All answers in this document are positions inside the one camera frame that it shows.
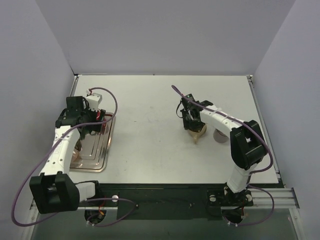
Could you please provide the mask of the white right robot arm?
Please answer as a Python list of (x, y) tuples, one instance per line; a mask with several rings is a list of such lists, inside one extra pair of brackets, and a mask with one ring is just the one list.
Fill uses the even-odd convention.
[(191, 94), (181, 98), (180, 104), (183, 106), (180, 110), (183, 127), (195, 144), (206, 133), (207, 126), (212, 126), (218, 135), (226, 138), (217, 139), (217, 142), (230, 143), (234, 168), (225, 184), (222, 203), (229, 206), (247, 204), (252, 200), (248, 192), (251, 175), (267, 154), (260, 125), (254, 120), (233, 118), (207, 100), (195, 101)]

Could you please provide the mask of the lavender mug with black handle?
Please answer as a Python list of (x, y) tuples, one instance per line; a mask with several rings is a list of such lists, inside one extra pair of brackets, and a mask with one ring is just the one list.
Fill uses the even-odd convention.
[(224, 144), (229, 141), (229, 137), (226, 136), (224, 133), (219, 131), (218, 129), (215, 129), (213, 132), (213, 138), (217, 143)]

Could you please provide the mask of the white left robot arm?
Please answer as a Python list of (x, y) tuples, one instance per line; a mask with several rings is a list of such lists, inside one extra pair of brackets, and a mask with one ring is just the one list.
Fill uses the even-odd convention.
[(97, 181), (76, 184), (69, 176), (80, 141), (102, 129), (105, 110), (99, 109), (101, 101), (102, 95), (98, 93), (66, 98), (66, 108), (55, 122), (53, 150), (39, 175), (31, 177), (29, 182), (41, 214), (75, 211), (85, 200), (92, 206), (102, 202), (103, 193), (97, 190)]

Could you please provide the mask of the red mug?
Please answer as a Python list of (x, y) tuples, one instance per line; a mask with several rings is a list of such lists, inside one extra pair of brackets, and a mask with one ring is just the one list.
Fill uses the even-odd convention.
[(98, 109), (96, 114), (96, 121), (105, 122), (106, 121), (105, 114), (106, 114), (106, 111), (104, 109)]

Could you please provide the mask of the cream mug with blue drips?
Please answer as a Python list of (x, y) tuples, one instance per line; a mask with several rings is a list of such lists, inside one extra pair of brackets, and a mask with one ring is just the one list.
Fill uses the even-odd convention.
[(199, 138), (201, 138), (206, 133), (206, 131), (207, 131), (206, 124), (203, 125), (201, 130), (196, 130), (196, 131), (193, 131), (190, 129), (187, 130), (187, 132), (191, 136), (194, 144), (197, 144)]

